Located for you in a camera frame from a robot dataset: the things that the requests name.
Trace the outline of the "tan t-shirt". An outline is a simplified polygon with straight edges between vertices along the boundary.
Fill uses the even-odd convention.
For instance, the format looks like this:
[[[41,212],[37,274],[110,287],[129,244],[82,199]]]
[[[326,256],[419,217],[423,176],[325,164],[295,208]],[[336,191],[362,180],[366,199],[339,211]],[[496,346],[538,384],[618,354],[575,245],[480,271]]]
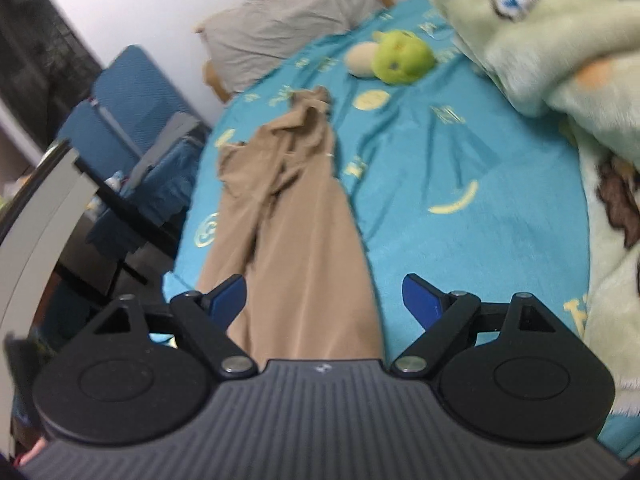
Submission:
[[[330,92],[298,90],[288,111],[218,155],[213,245],[196,287],[246,279],[227,330],[259,365],[271,359],[381,359],[369,263],[334,171]]]

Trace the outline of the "turquoise patterned bed sheet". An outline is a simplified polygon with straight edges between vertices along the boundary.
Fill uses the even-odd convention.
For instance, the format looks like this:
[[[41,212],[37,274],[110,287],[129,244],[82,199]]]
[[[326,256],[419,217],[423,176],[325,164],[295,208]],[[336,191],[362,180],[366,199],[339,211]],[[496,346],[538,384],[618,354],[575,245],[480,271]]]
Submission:
[[[433,49],[434,70],[411,86],[358,79],[347,50],[405,29]],[[173,297],[192,289],[215,238],[219,149],[282,115],[297,89],[326,87],[337,177],[352,203],[394,358],[421,333],[401,282],[414,273],[485,300],[535,294],[572,332],[586,325],[588,217],[576,148],[563,119],[518,114],[454,46],[428,0],[402,0],[345,35],[320,39],[236,96],[203,152],[174,267]]]

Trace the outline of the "white desk with dark top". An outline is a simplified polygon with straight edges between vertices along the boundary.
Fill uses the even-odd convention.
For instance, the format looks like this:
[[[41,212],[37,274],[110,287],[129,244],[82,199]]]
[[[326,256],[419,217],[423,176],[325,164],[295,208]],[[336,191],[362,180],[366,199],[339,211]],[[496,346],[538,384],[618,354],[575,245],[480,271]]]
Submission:
[[[76,224],[93,197],[137,235],[169,258],[177,239],[137,212],[101,180],[70,142],[53,143],[34,172],[1,211],[1,337],[26,337],[53,275],[70,282],[78,295],[100,307],[114,297],[119,274],[149,280],[126,263],[115,266],[105,292],[60,261]]]

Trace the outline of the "grey folded cloth on chair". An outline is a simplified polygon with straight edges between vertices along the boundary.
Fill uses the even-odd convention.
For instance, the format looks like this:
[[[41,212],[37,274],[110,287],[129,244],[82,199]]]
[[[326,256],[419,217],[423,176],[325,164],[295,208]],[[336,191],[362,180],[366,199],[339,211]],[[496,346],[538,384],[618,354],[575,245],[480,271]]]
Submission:
[[[190,114],[175,113],[160,130],[155,142],[142,155],[137,165],[131,170],[127,186],[132,190],[136,188],[145,176],[171,151],[172,147],[193,130],[198,128],[201,122]]]

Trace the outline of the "blue covered chair behind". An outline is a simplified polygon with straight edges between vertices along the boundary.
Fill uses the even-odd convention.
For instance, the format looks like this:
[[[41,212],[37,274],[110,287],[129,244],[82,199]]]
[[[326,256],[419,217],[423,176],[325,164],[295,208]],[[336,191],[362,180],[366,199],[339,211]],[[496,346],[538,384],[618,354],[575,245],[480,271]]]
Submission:
[[[70,142],[80,158],[103,180],[116,172],[128,176],[139,161],[134,151],[88,101],[81,101],[74,107],[55,139]]]

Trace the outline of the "blue covered chair near bed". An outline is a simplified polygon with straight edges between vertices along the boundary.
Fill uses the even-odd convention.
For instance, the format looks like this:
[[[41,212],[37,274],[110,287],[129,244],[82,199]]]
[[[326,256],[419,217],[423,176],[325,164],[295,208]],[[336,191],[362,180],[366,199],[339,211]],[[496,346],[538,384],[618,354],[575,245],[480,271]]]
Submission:
[[[122,197],[158,226],[181,224],[190,207],[207,126],[152,58],[138,46],[126,47],[92,86],[90,103],[138,159],[175,113],[201,125],[182,138],[133,190],[124,176]]]

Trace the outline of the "green and beige plush toy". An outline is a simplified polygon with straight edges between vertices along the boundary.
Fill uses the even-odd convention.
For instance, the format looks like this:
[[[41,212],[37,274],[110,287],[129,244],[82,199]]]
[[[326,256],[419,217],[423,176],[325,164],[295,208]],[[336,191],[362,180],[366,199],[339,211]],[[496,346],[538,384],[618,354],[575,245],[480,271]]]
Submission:
[[[344,63],[354,77],[404,86],[434,70],[437,60],[431,47],[419,36],[393,29],[375,32],[371,41],[352,46],[344,56]]]

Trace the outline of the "grey pillow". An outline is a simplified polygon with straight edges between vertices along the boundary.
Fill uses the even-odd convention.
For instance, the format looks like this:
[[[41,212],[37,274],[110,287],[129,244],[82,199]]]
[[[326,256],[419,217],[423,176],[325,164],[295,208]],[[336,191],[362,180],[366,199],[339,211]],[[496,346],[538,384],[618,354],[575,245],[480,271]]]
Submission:
[[[382,9],[378,0],[245,0],[195,32],[233,98],[307,44],[350,32]]]

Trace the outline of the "dark barred window door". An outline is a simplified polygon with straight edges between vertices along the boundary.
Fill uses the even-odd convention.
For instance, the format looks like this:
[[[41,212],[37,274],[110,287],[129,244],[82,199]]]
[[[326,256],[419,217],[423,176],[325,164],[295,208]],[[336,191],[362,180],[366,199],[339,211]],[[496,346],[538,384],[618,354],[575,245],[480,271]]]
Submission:
[[[100,73],[50,0],[1,0],[1,101],[38,148],[88,98]]]

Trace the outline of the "light green fleece blanket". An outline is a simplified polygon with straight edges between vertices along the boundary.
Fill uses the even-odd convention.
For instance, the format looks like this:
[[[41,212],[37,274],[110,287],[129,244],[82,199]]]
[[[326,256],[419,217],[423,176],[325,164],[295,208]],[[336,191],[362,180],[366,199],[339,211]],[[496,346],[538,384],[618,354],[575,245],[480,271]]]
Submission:
[[[590,277],[582,339],[639,411],[639,0],[431,0],[521,114],[564,114],[579,153]]]

